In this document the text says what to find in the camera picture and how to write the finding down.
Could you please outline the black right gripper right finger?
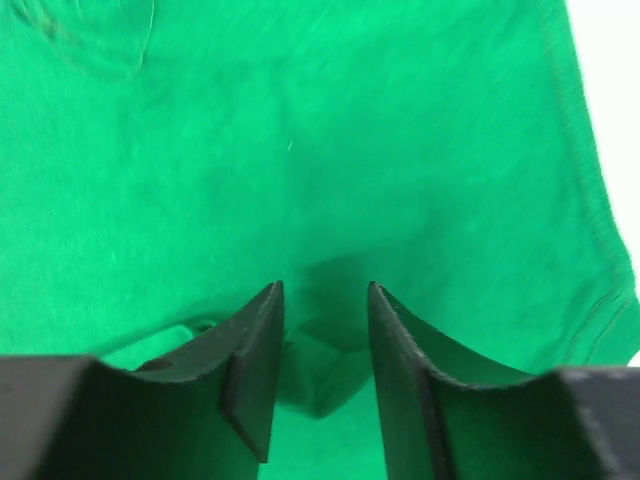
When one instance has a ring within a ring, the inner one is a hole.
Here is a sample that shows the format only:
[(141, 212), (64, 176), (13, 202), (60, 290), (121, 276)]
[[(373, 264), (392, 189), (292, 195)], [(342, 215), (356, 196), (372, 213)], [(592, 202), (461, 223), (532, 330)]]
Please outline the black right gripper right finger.
[(378, 283), (368, 332), (391, 479), (635, 479), (639, 372), (529, 375), (447, 336)]

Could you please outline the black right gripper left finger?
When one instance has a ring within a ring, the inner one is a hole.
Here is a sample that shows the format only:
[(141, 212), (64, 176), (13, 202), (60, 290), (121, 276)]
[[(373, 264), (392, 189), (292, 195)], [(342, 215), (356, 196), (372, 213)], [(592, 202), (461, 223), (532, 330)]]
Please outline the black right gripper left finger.
[(269, 455), (284, 288), (135, 370), (91, 355), (1, 360), (1, 476), (254, 479)]

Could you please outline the green t shirt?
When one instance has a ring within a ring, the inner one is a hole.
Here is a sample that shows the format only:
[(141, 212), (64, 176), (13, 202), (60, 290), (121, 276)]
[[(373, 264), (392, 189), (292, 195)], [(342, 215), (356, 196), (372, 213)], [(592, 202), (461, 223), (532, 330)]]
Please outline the green t shirt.
[(135, 367), (285, 287), (265, 479), (382, 479), (379, 282), (512, 368), (625, 365), (562, 1), (5, 1), (1, 350)]

